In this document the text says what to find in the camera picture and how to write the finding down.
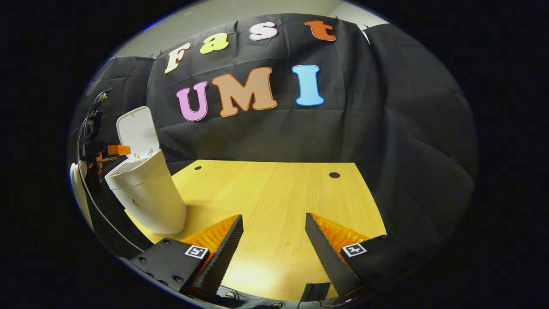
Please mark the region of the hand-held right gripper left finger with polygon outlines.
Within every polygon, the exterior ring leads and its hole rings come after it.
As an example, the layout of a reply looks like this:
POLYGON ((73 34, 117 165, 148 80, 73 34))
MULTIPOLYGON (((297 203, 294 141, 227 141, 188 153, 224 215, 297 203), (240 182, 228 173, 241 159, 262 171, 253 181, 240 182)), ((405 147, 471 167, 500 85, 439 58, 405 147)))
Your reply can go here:
POLYGON ((241 214, 182 240, 164 237, 129 265, 181 294, 211 299, 217 294, 244 232, 241 214))

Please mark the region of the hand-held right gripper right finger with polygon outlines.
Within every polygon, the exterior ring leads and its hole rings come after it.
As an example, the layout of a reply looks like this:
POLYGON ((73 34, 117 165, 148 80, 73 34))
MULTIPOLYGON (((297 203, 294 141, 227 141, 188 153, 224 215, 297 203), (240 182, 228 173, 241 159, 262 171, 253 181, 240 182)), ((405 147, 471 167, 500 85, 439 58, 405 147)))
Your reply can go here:
POLYGON ((423 260, 415 250, 388 235, 367 237, 314 213, 305 231, 340 297, 371 297, 411 274, 423 260))

